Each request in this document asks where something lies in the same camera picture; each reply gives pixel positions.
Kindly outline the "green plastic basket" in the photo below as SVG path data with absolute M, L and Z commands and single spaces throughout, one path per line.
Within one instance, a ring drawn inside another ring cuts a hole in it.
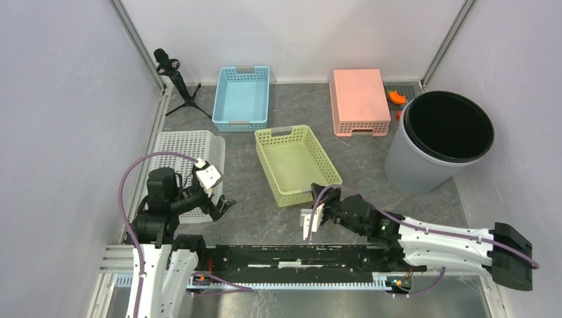
M 313 200 L 311 184 L 341 184 L 343 180 L 307 125 L 254 132 L 256 153 L 279 207 Z

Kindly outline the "large white perforated basket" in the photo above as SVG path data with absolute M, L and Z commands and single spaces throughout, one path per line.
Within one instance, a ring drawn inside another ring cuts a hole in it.
M 224 171 L 225 140 L 208 130 L 160 132 L 156 139 L 154 152 L 177 152 L 198 159 L 202 158 Z M 149 170 L 169 167 L 183 177 L 184 185 L 192 182 L 190 175 L 193 163 L 177 156 L 155 156 L 148 163 Z

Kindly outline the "pink plastic basket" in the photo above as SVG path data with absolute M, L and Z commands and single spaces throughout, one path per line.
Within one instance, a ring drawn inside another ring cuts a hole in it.
M 391 116 L 379 69 L 333 70 L 329 92 L 336 136 L 388 134 Z

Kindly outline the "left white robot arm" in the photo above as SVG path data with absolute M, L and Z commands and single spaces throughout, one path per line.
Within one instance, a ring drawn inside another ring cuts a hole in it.
M 182 177 L 172 168 L 151 171 L 147 195 L 141 201 L 132 230 L 138 246 L 133 251 L 133 284 L 127 317 L 177 317 L 195 270 L 208 261 L 201 235 L 176 235 L 179 216 L 201 209 L 220 219 L 235 204 L 213 189 L 223 174 L 208 162 L 192 167 L 193 180 L 181 187 Z

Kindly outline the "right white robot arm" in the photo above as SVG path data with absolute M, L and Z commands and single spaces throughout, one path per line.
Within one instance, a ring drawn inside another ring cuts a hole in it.
M 304 240 L 329 220 L 364 236 L 382 253 L 391 270 L 445 268 L 488 273 L 496 284 L 523 292 L 533 289 L 531 242 L 512 225 L 496 222 L 491 229 L 465 229 L 426 223 L 391 213 L 360 194 L 341 196 L 341 185 L 311 184 L 312 209 L 303 220 Z

